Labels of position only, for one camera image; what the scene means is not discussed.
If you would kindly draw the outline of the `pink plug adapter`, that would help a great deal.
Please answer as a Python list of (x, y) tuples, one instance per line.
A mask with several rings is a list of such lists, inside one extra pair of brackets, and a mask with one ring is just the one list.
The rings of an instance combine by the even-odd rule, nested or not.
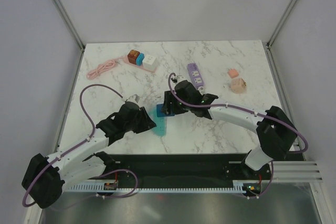
[(231, 79), (237, 78), (239, 76), (239, 72), (236, 69), (229, 69), (227, 73)]

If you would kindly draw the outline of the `purple power strip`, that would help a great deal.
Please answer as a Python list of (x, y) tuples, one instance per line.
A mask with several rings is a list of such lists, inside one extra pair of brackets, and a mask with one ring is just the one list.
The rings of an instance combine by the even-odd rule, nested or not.
[(191, 83), (197, 90), (204, 89), (204, 81), (201, 76), (200, 70), (196, 63), (189, 63), (187, 65), (188, 74), (191, 80)]

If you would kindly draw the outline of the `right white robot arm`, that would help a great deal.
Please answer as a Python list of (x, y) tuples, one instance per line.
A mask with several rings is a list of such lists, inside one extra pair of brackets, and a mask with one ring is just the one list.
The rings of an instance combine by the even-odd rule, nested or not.
[(259, 144), (240, 166), (241, 174), (248, 179), (254, 178), (265, 164), (283, 161), (298, 136), (281, 108), (256, 110), (228, 103), (214, 94), (201, 94), (187, 80), (165, 91), (161, 111), (165, 115), (191, 112), (199, 118), (228, 122), (255, 133)]

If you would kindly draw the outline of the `light blue plug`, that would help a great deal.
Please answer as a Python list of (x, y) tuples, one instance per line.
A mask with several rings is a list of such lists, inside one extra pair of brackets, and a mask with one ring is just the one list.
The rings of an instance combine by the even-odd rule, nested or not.
[(142, 65), (142, 62), (143, 62), (143, 59), (144, 59), (144, 53), (140, 53), (138, 55), (138, 57), (136, 58), (136, 65), (137, 66), (141, 66)]

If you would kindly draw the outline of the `brown cube plug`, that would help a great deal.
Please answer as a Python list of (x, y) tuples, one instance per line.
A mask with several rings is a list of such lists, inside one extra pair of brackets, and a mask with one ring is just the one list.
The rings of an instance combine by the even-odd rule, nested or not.
[(137, 58), (139, 57), (140, 52), (136, 50), (130, 50), (130, 52), (127, 55), (128, 61), (130, 64), (136, 65)]

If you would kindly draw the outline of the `peach cube plug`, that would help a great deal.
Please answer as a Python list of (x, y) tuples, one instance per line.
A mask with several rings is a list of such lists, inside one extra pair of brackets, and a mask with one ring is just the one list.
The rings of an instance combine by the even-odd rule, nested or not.
[(231, 81), (230, 89), (237, 94), (244, 93), (247, 90), (247, 84), (243, 78), (235, 78)]

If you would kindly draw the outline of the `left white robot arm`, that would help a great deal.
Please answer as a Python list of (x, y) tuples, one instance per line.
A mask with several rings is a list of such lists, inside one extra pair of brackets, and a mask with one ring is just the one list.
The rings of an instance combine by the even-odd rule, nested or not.
[(125, 102), (96, 126), (95, 133), (48, 156), (35, 155), (22, 181), (25, 196), (31, 196), (41, 209), (54, 204), (68, 188), (92, 177), (111, 178), (115, 165), (102, 149), (122, 139), (127, 132), (139, 134), (156, 127), (144, 107)]

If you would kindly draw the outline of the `white cube plug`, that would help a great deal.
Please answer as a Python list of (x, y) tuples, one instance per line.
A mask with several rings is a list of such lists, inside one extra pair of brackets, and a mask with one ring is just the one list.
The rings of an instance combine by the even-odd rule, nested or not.
[(155, 56), (145, 55), (142, 61), (142, 66), (145, 70), (154, 71), (159, 65), (158, 59)]

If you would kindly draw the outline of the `blue cube plug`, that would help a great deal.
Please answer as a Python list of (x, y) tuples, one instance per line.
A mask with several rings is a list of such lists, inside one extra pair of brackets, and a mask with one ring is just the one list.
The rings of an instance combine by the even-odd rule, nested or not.
[(165, 114), (162, 112), (162, 108), (163, 108), (163, 104), (157, 104), (156, 105), (156, 116), (158, 118), (163, 118), (163, 117), (169, 117), (169, 116), (174, 116), (174, 113), (170, 113), (170, 114)]

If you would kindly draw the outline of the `teal power strip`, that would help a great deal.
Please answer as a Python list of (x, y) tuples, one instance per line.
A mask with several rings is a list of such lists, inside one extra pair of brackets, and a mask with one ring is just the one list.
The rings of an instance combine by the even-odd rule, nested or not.
[(166, 135), (166, 117), (158, 118), (156, 116), (156, 106), (149, 113), (151, 119), (156, 123), (156, 127), (152, 129), (153, 133), (159, 137)]

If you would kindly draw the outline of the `pink power strip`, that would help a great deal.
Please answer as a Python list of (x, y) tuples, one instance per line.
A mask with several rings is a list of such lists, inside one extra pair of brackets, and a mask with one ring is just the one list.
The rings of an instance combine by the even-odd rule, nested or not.
[(158, 69), (158, 66), (159, 66), (159, 62), (157, 60), (154, 61), (154, 65), (142, 64), (140, 66), (130, 63), (127, 56), (124, 56), (122, 58), (122, 60), (123, 60), (124, 63), (126, 63), (126, 64), (128, 64), (132, 67), (135, 67), (137, 69), (141, 69), (141, 70), (144, 70), (144, 71), (147, 71), (147, 72), (150, 72), (150, 73), (155, 73)]

